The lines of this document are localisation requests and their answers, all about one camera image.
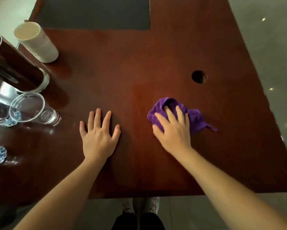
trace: gray mat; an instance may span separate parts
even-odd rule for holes
[[[149,0],[43,0],[44,28],[150,30]]]

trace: purple cloth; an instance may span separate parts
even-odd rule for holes
[[[205,123],[203,116],[200,114],[199,110],[195,109],[187,109],[183,104],[179,103],[174,98],[161,98],[158,100],[158,102],[153,106],[152,110],[148,113],[148,120],[159,127],[159,129],[164,132],[164,128],[162,127],[161,123],[158,121],[157,117],[154,115],[155,112],[160,113],[162,116],[164,116],[168,120],[167,113],[164,111],[165,106],[168,106],[168,108],[172,111],[172,113],[177,118],[177,112],[175,110],[176,106],[179,106],[182,110],[184,116],[186,113],[188,113],[189,117],[189,131],[190,134],[195,134],[196,132],[200,131],[201,129],[205,127],[210,127],[212,130],[217,131],[217,129],[213,128],[212,126]]]

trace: white sneaker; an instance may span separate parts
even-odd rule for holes
[[[122,213],[133,213],[134,207],[133,207],[133,198],[125,198],[122,201]]]
[[[148,198],[145,212],[157,214],[159,211],[159,197]]]

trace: white cup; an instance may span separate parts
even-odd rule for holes
[[[22,23],[16,27],[13,35],[42,63],[50,63],[57,59],[57,48],[38,23]]]

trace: tiled floor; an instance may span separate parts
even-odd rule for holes
[[[229,2],[287,146],[287,0]],[[34,3],[0,0],[0,32],[11,43]],[[259,196],[287,215],[287,193]],[[76,229],[110,229],[120,211],[119,199],[89,200]],[[226,229],[206,196],[162,197],[159,216],[166,229]]]

